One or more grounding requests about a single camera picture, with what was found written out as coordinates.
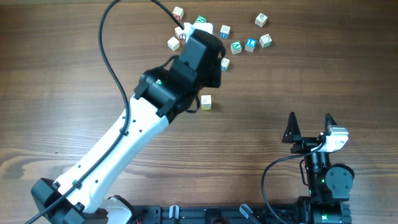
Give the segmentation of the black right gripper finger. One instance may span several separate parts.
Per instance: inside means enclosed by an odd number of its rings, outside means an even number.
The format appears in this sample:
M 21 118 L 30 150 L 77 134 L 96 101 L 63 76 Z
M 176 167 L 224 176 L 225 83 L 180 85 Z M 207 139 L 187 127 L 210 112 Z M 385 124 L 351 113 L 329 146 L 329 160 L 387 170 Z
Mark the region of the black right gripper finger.
M 330 113 L 327 113 L 325 115 L 325 132 L 329 133 L 329 129 L 330 127 L 335 127 L 337 125 L 337 123 L 335 122 L 335 120 L 333 119 L 332 115 Z
M 294 112 L 289 114 L 289 120 L 287 123 L 287 127 L 285 129 L 285 133 L 282 136 L 283 143 L 297 143 L 302 140 L 301 132 L 299 129 L 299 125 L 296 119 L 296 115 Z

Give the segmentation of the yellow edged wooden block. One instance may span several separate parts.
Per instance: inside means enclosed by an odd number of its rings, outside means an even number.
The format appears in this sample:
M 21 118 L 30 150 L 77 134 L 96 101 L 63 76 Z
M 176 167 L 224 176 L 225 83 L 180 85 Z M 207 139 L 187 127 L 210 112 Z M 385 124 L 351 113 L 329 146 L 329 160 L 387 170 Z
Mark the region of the yellow edged wooden block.
M 211 95 L 202 95 L 201 96 L 201 109 L 202 110 L 210 110 L 212 106 Z

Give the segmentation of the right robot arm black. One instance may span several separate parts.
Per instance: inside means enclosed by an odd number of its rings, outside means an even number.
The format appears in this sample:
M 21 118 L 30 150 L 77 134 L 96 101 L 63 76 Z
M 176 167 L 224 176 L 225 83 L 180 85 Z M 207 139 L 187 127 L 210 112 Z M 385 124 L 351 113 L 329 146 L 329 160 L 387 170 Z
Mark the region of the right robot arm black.
M 294 112 L 289 114 L 282 137 L 283 143 L 292 143 L 292 154 L 304 154 L 299 167 L 309 196 L 300 196 L 296 202 L 297 223 L 352 222 L 347 201 L 353 187 L 354 171 L 344 164 L 332 164 L 330 154 L 339 151 L 348 141 L 349 132 L 339 126 L 328 113 L 325 131 L 318 137 L 303 137 Z

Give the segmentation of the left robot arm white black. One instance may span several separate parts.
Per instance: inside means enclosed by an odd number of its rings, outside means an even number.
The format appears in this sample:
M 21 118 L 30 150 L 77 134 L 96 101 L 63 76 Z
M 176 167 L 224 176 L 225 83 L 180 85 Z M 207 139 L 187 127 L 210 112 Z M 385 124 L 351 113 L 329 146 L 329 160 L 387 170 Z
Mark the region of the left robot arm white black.
M 127 108 L 91 150 L 57 179 L 32 187 L 39 216 L 50 223 L 132 223 L 132 205 L 109 197 L 109 189 L 148 142 L 190 111 L 202 88 L 220 86 L 225 53 L 219 38 L 197 29 L 180 55 L 145 71 Z

